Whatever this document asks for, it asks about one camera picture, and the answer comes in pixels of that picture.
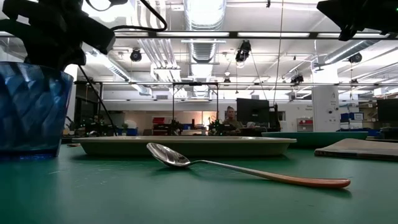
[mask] blue drinking glass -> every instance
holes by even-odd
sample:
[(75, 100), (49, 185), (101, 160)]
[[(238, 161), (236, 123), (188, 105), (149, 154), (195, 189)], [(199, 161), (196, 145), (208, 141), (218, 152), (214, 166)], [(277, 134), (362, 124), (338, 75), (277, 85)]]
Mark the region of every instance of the blue drinking glass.
[(55, 157), (73, 77), (52, 68), (0, 62), (0, 159)]

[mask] workbench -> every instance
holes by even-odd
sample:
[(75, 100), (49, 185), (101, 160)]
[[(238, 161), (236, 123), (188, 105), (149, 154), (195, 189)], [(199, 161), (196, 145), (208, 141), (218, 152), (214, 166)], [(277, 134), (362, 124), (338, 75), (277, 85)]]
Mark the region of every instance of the workbench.
[(284, 156), (215, 159), (301, 177), (350, 178), (312, 189), (205, 164), (175, 170), (151, 158), (99, 159), (62, 146), (58, 158), (0, 162), (0, 217), (16, 223), (395, 223), (398, 163)]

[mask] man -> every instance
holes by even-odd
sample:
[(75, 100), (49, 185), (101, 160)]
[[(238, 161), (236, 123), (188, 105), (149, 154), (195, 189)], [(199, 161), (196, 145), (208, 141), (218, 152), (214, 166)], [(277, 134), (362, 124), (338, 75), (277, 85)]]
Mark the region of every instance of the man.
[(227, 108), (227, 116), (228, 118), (223, 122), (223, 124), (232, 125), (236, 128), (236, 130), (227, 131), (226, 134), (232, 136), (239, 134), (241, 132), (240, 129), (243, 128), (243, 124), (235, 119), (235, 109), (229, 106)]

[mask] computer monitor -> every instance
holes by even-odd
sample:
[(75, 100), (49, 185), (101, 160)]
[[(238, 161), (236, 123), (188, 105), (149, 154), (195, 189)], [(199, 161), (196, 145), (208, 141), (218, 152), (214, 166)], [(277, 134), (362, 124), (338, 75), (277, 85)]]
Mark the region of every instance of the computer monitor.
[(377, 114), (379, 121), (391, 123), (398, 121), (398, 99), (378, 100)]
[(237, 98), (238, 121), (268, 123), (269, 122), (269, 101)]

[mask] spoon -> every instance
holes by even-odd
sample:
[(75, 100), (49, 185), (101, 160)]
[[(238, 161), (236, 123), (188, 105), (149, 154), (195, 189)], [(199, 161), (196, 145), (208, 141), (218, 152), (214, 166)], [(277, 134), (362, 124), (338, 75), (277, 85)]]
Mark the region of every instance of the spoon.
[(273, 174), (269, 172), (263, 172), (259, 170), (247, 169), (243, 167), (231, 166), (222, 164), (219, 162), (212, 161), (193, 161), (190, 162), (185, 156), (173, 151), (169, 147), (163, 146), (156, 143), (148, 143), (147, 148), (150, 150), (152, 155), (160, 162), (170, 167), (188, 167), (194, 164), (210, 164), (225, 169), (231, 169), (245, 174), (251, 174), (258, 177), (267, 178), (269, 180), (279, 181), (286, 184), (302, 185), (307, 187), (323, 187), (323, 188), (342, 188), (347, 187), (351, 183), (349, 179), (316, 179), (316, 178), (304, 178), (304, 177), (291, 177), (280, 174)]

